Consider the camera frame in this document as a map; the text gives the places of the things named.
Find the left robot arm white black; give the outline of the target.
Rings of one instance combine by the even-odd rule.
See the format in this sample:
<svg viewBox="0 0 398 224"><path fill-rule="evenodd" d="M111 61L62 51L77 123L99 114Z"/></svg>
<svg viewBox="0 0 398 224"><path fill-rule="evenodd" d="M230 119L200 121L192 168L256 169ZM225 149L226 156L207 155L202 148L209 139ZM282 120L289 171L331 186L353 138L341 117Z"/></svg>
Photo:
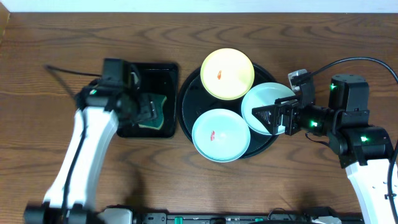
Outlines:
<svg viewBox="0 0 398 224"><path fill-rule="evenodd" d="M42 205L28 205L26 223L135 223L132 209L95 210L96 189L108 146L122 124L160 117L165 97L139 92L139 84L93 80L75 96L73 134L60 171Z"/></svg>

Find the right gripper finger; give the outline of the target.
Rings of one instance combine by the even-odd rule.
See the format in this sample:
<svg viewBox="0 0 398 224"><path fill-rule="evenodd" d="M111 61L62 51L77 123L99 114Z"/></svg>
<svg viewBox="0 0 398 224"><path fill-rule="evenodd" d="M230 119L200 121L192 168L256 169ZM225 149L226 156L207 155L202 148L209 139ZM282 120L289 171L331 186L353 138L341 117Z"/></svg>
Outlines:
<svg viewBox="0 0 398 224"><path fill-rule="evenodd" d="M270 134L278 134L280 126L279 106L270 105L253 108L252 115L261 122Z"/></svg>
<svg viewBox="0 0 398 224"><path fill-rule="evenodd" d="M281 103L283 103L283 102L286 102L286 101L290 101L290 100L299 100L300 99L300 96L288 96L288 97L284 97L284 98L278 98L278 99L276 99L275 100L275 104L281 104Z"/></svg>

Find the yellow plate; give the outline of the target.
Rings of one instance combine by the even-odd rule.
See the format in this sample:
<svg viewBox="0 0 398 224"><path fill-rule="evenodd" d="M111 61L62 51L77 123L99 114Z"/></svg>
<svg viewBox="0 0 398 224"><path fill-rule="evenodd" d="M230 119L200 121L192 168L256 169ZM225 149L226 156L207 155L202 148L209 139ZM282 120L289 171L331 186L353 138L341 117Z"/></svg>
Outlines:
<svg viewBox="0 0 398 224"><path fill-rule="evenodd" d="M254 66L239 50L218 49L204 59L200 80L205 90L221 100L235 100L244 96L254 83Z"/></svg>

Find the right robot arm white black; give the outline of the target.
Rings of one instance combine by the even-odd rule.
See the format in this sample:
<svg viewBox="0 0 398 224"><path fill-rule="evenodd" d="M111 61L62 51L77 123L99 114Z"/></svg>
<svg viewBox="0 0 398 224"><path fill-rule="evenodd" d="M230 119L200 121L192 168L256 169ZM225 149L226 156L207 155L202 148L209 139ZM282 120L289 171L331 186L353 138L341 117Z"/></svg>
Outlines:
<svg viewBox="0 0 398 224"><path fill-rule="evenodd" d="M289 78L299 95L278 98L252 109L252 115L272 134L283 125L292 136L304 130L326 136L354 188L365 223L397 223L397 148L387 131L369 124L369 85L359 75L335 75L328 107L315 105L311 74Z"/></svg>

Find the green yellow sponge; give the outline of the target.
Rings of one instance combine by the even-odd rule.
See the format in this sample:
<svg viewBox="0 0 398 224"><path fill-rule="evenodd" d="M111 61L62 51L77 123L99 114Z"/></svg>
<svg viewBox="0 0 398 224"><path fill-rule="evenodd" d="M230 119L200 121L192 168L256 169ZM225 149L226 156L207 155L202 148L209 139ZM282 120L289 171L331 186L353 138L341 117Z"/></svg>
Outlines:
<svg viewBox="0 0 398 224"><path fill-rule="evenodd" d="M143 93L144 101L149 103L151 117L139 123L140 128L160 130L164 124L163 107L167 101L165 95L158 95L154 93Z"/></svg>

